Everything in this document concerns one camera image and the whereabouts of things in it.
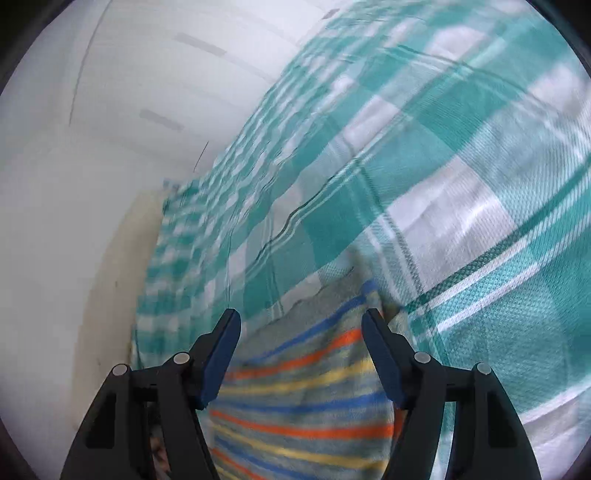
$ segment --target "yellow stripe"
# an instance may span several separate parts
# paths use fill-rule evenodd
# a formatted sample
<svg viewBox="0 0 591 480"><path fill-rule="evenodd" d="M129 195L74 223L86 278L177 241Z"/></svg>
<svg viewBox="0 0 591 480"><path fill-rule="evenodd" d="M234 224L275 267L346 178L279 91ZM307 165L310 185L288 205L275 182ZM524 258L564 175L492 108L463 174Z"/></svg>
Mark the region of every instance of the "yellow stripe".
<svg viewBox="0 0 591 480"><path fill-rule="evenodd" d="M217 423L212 423L212 426L217 431L227 435L239 442L246 443L253 448L263 450L264 452L273 453L274 455L284 456L288 458L295 458L297 460L305 460L307 462L322 463L323 465L342 466L345 468L355 468L363 470L366 468L378 468L381 471L386 470L388 464L387 460L372 460L369 458L327 455L325 453L310 453L302 450L294 450L291 448L277 447L261 442L260 440L251 439L233 432L230 429L223 427Z"/></svg>
<svg viewBox="0 0 591 480"><path fill-rule="evenodd" d="M319 375L309 380L296 380L293 382L275 383L271 385L244 385L238 387L222 386L220 393L223 395L265 395L268 393L288 393L305 388L324 387L331 383L337 383L347 377L362 374L374 370L374 363L370 357L353 364L349 367L336 368L325 374Z"/></svg>
<svg viewBox="0 0 591 480"><path fill-rule="evenodd" d="M216 465L216 470L218 473L221 473L223 476L227 476L230 480L240 480L236 475L232 475L230 472L226 472L219 465Z"/></svg>

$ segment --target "checkered cloth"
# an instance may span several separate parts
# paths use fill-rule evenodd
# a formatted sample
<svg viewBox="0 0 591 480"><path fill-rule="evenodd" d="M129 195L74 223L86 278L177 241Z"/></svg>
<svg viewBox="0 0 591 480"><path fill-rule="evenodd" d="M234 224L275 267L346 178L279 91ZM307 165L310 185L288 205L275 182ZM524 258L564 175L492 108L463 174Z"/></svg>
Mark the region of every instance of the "checkered cloth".
<svg viewBox="0 0 591 480"><path fill-rule="evenodd" d="M524 0L353 4L167 200L135 366L227 307L248 337L355 249L417 349L493 366L555 478L591 432L590 85Z"/></svg>

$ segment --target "green and white blanket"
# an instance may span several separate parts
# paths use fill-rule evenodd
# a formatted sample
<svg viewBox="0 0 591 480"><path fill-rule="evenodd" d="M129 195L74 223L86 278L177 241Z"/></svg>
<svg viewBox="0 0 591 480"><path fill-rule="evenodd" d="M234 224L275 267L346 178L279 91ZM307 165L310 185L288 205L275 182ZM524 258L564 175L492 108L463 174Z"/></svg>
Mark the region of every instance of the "green and white blanket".
<svg viewBox="0 0 591 480"><path fill-rule="evenodd" d="M525 0L353 4L167 200L136 366L227 307L264 328L354 249L418 349L493 366L555 478L591 432L590 87Z"/></svg>

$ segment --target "plaid fabric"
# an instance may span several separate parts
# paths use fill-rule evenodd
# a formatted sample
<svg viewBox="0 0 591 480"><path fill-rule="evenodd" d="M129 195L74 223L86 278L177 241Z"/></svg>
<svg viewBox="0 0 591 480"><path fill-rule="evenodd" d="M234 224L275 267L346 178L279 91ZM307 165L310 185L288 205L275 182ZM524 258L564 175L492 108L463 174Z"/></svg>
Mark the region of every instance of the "plaid fabric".
<svg viewBox="0 0 591 480"><path fill-rule="evenodd" d="M558 475L591 431L590 84L525 1L353 4L168 199L135 365L226 307L248 338L355 249L416 348L493 366Z"/></svg>

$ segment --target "blue stripe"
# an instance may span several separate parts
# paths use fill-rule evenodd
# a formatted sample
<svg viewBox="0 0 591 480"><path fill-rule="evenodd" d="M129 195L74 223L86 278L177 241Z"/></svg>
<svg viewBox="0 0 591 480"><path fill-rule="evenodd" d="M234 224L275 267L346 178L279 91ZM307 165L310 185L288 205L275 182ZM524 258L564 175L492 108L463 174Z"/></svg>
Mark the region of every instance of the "blue stripe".
<svg viewBox="0 0 591 480"><path fill-rule="evenodd" d="M366 296L372 293L373 291L377 291L377 289L378 284L374 281L373 278L361 285L361 293Z"/></svg>
<svg viewBox="0 0 591 480"><path fill-rule="evenodd" d="M305 342L306 340L312 338L314 335L317 335L318 333L324 332L325 330L328 330L329 328L333 327L334 325L337 324L337 322L342 318L342 316L345 313L353 310L354 308L359 307L360 305L363 305L364 303L365 303L365 295L360 295L358 297L354 297L354 298L346 301L330 317L325 318L320 323L317 323L312 328L309 328L308 330L306 330L305 332L302 332L301 334L292 338L291 340L288 340L285 343L282 343L280 346L271 350L270 352L263 353L260 356L256 356L256 357L249 359L248 362L251 362L251 363L262 362L263 360L266 360L269 357L272 357L273 355L276 355L276 354L282 352L283 350L288 349L289 347L297 345L298 343Z"/></svg>
<svg viewBox="0 0 591 480"><path fill-rule="evenodd" d="M236 457L238 457L242 460L246 460L247 462L249 462L253 465L256 465L259 468L263 468L265 470L269 470L271 472L275 472L280 475L285 475L290 478L297 478L297 479L301 479L301 480L317 480L317 477L315 477L315 476L310 476L310 475L306 475L304 473L294 472L292 470L288 470L287 468L283 468L278 465L273 465L272 463L267 463L267 462L264 462L263 460L259 460L258 458L245 453L244 450L242 450L240 447L236 447L236 446L228 443L226 440L222 440L219 436L216 436L215 443L216 443L216 445L222 446L225 450L227 450L229 453L235 455Z"/></svg>
<svg viewBox="0 0 591 480"><path fill-rule="evenodd" d="M383 390L379 392L346 398L344 400L330 400L325 403L312 403L308 405L252 405L232 400L218 398L212 404L213 407L236 408L238 410L258 411L263 413L305 414L318 413L332 410L347 410L350 408L365 408L376 403L389 401Z"/></svg>

